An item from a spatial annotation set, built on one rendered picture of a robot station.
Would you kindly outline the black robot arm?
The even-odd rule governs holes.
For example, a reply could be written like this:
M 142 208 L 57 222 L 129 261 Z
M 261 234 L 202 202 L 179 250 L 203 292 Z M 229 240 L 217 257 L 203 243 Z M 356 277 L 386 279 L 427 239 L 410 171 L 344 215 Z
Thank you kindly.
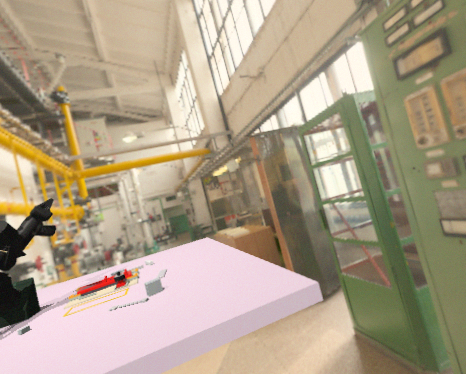
M 35 236 L 52 237 L 55 235 L 56 225 L 37 225 Z M 30 243 L 31 238 L 18 233 L 16 229 L 5 221 L 0 221 L 0 271 L 9 271 L 18 257 L 26 256 L 23 252 Z M 19 306 L 21 290 L 16 290 L 12 285 L 9 274 L 0 272 L 0 313 Z M 18 305 L 17 305 L 18 304 Z

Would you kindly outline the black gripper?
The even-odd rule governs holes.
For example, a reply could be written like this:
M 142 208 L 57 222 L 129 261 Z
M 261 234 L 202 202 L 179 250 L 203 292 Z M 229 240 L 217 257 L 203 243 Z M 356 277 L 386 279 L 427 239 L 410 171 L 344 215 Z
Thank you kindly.
M 29 212 L 30 215 L 28 215 L 24 220 L 23 223 L 20 225 L 18 228 L 18 233 L 25 234 L 29 236 L 32 240 L 32 238 L 36 235 L 35 230 L 37 225 L 42 225 L 43 221 L 47 221 L 51 216 L 52 212 L 50 211 L 51 205 L 53 203 L 52 198 L 49 200 L 39 204 L 35 205 L 32 210 Z

